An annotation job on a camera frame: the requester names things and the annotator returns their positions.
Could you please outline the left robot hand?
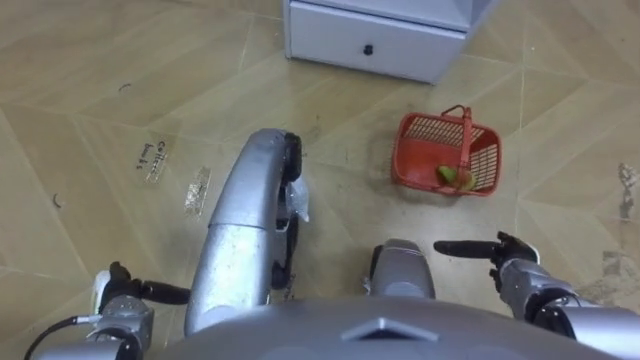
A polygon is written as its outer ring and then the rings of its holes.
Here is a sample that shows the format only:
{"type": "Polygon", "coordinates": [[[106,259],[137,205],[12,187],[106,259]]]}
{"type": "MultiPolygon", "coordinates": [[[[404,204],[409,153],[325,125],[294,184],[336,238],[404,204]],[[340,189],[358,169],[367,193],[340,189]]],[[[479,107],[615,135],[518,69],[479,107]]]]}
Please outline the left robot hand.
{"type": "Polygon", "coordinates": [[[186,305],[191,290],[168,283],[134,278],[120,262],[114,261],[107,270],[94,278],[93,312],[100,314],[106,305],[119,296],[130,296],[165,305],[186,305]]]}

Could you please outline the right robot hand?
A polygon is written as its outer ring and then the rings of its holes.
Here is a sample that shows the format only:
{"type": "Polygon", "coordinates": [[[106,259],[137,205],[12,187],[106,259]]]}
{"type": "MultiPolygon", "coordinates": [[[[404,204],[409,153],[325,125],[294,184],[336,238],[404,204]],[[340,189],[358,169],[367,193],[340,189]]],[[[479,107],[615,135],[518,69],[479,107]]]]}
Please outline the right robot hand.
{"type": "Polygon", "coordinates": [[[489,260],[493,265],[489,276],[494,281],[496,291],[500,292],[500,270],[508,261],[523,259],[539,264],[540,255],[535,247],[506,232],[499,231],[496,237],[496,241],[439,240],[433,244],[433,248],[451,257],[489,260]]]}

